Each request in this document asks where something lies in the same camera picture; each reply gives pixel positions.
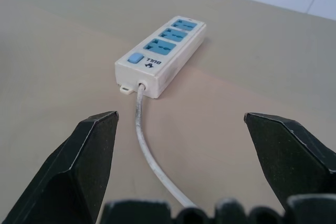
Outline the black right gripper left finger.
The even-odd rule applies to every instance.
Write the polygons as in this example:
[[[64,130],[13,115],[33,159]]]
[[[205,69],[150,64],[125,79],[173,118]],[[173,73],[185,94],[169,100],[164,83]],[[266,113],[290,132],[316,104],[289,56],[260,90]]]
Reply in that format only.
[[[44,161],[2,224],[95,224],[110,177],[119,114],[78,123]]]

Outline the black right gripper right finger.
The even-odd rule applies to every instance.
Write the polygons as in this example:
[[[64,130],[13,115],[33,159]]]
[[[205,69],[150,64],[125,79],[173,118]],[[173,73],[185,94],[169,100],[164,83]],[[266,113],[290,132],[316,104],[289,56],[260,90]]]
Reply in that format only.
[[[336,194],[336,152],[295,120],[276,115],[244,115],[264,173],[283,207],[302,194]]]

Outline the white power strip blue sockets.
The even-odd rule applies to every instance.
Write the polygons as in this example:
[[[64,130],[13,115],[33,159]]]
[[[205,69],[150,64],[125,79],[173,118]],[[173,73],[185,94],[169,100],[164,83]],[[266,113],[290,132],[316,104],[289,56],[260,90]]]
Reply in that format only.
[[[175,16],[115,62],[116,82],[124,94],[145,86],[157,99],[204,41],[206,24]]]

